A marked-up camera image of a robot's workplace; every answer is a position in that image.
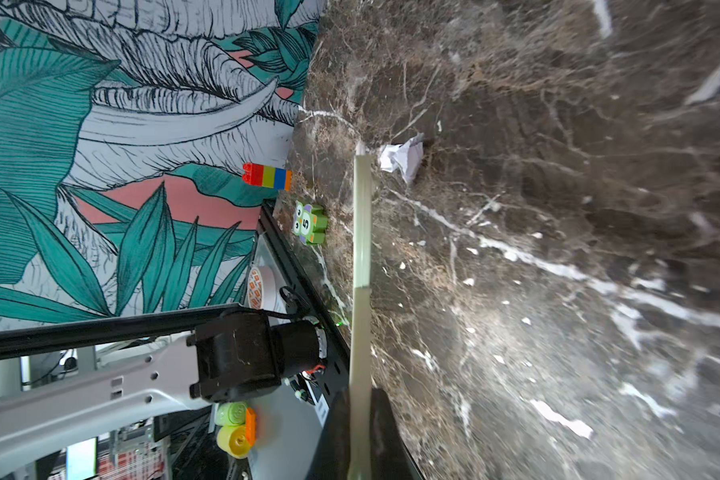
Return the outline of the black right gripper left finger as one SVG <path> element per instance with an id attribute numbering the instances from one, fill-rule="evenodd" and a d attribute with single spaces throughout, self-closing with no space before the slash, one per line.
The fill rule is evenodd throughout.
<path id="1" fill-rule="evenodd" d="M 334 397 L 306 475 L 307 480 L 346 480 L 350 465 L 350 400 L 346 390 Z"/>

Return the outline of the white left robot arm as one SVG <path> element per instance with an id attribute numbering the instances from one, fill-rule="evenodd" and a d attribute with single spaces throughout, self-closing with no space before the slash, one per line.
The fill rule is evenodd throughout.
<path id="1" fill-rule="evenodd" d="M 318 367 L 324 331 L 228 310 L 168 346 L 0 398 L 0 478 L 28 462 L 149 417 L 248 400 Z"/>

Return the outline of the green hand brush white bristles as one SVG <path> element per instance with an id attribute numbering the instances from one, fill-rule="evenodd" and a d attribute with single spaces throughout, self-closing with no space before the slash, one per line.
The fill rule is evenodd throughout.
<path id="1" fill-rule="evenodd" d="M 350 480 L 371 477 L 371 253 L 372 163 L 363 142 L 356 145 L 353 181 L 353 312 L 350 349 Z"/>

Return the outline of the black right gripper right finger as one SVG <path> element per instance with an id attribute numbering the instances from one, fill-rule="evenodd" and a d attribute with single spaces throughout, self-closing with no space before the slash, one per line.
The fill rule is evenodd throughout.
<path id="1" fill-rule="evenodd" d="M 387 393 L 374 388 L 370 417 L 371 478 L 373 480 L 422 480 L 398 429 Z"/>

